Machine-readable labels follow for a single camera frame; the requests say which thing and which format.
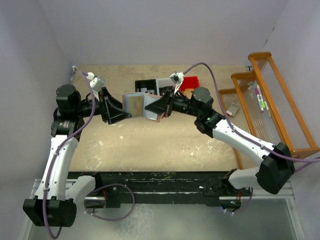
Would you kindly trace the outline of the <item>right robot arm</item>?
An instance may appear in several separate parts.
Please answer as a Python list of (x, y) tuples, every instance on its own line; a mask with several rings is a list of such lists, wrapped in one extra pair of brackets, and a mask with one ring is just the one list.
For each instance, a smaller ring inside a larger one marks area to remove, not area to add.
[(275, 145), (234, 126), (213, 109), (213, 102), (210, 91), (204, 87), (196, 88), (191, 98), (167, 89), (161, 98), (147, 104), (145, 110), (163, 117), (169, 117), (173, 111), (194, 116), (199, 132), (232, 146), (256, 162), (257, 167), (232, 169), (227, 173), (222, 183), (226, 195), (233, 196), (242, 188), (255, 187), (278, 194), (295, 173), (289, 148), (282, 142)]

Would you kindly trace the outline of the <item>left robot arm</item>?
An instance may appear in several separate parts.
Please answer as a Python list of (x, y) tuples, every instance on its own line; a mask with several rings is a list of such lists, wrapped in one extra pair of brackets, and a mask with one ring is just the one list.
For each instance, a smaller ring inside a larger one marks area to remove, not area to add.
[(30, 199), (25, 199), (22, 209), (37, 227), (71, 227), (77, 209), (87, 195), (98, 196), (103, 191), (102, 177), (83, 175), (66, 188), (73, 154), (87, 123), (100, 115), (103, 122), (115, 124), (129, 119), (122, 103), (102, 87), (93, 99), (81, 99), (80, 92), (65, 84), (56, 90), (57, 108), (51, 125), (51, 146), (42, 180)]

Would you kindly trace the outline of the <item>orange credit card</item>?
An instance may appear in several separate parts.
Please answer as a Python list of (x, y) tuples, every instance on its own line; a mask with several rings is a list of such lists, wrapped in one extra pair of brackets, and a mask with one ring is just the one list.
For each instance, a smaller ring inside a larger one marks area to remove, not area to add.
[(124, 98), (124, 110), (133, 118), (143, 115), (144, 99), (141, 95), (129, 95)]

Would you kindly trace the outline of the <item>pink leather card holder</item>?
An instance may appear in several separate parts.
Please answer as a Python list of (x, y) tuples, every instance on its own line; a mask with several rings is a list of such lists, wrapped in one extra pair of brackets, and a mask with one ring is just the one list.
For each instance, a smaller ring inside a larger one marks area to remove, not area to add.
[(148, 110), (145, 110), (145, 106), (160, 99), (161, 97), (158, 95), (148, 94), (148, 93), (142, 93), (142, 92), (132, 92), (132, 93), (126, 93), (122, 95), (122, 108), (124, 109), (124, 102), (126, 96), (142, 96), (143, 97), (143, 107), (142, 107), (142, 116), (141, 118), (153, 121), (153, 122), (160, 122), (161, 117), (155, 113), (152, 113)]

